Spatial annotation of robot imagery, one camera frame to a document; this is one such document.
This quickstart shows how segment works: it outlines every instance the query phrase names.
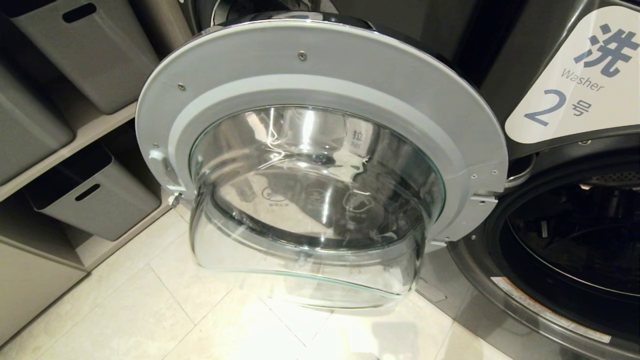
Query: storage bin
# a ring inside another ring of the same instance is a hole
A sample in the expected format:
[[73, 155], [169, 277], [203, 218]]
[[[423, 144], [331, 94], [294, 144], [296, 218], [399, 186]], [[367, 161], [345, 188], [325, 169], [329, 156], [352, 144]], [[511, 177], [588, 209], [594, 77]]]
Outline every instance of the storage bin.
[[25, 190], [37, 211], [111, 241], [160, 205], [100, 143], [72, 155]]
[[0, 59], [0, 185], [74, 138], [53, 106]]
[[0, 6], [104, 113], [134, 102], [158, 64], [127, 0], [20, 0]]

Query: warning sticker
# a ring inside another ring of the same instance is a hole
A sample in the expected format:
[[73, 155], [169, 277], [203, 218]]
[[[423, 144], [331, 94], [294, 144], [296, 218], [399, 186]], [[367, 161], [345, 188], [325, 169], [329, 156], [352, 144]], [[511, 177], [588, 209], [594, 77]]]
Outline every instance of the warning sticker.
[[547, 309], [546, 307], [540, 305], [538, 302], [536, 302], [535, 300], [530, 298], [528, 295], [523, 293], [520, 289], [518, 289], [506, 277], [492, 277], [491, 280], [495, 282], [497, 286], [500, 286], [500, 289], [504, 290], [504, 292], [509, 294], [511, 297], [513, 297], [522, 305], [526, 306], [527, 309], [544, 317], [545, 319], [551, 322], [554, 322], [562, 327], [565, 327], [573, 332], [577, 332], [580, 335], [586, 336], [587, 338], [598, 340], [607, 344], [611, 341], [610, 335], [606, 335], [606, 334], [603, 334], [602, 332], [589, 329], [588, 327], [582, 326], [579, 323], [576, 323], [567, 318], [564, 318], [556, 314], [555, 312]]
[[505, 123], [520, 143], [640, 124], [640, 13], [585, 16]]

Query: washing machine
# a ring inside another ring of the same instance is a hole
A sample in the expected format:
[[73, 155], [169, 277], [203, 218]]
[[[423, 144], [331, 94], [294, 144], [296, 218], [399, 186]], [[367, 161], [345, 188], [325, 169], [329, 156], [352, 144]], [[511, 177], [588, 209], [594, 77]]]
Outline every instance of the washing machine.
[[205, 3], [136, 113], [201, 266], [312, 307], [417, 290], [516, 360], [640, 359], [638, 1]]

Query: beige tile floor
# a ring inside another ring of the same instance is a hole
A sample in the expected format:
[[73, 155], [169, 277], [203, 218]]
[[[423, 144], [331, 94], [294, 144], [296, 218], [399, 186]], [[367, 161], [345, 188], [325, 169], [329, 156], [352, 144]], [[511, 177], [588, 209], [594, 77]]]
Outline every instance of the beige tile floor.
[[427, 300], [317, 311], [197, 267], [189, 211], [169, 211], [0, 350], [2, 360], [509, 360]]

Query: washing machine door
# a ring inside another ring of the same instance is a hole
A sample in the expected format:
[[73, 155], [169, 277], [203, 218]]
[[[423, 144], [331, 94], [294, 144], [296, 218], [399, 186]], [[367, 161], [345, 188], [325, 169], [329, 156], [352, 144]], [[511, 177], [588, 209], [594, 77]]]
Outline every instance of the washing machine door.
[[193, 204], [200, 265], [308, 306], [377, 307], [413, 289], [426, 241], [486, 218], [506, 178], [500, 125], [410, 42], [351, 17], [266, 13], [158, 66], [138, 140]]

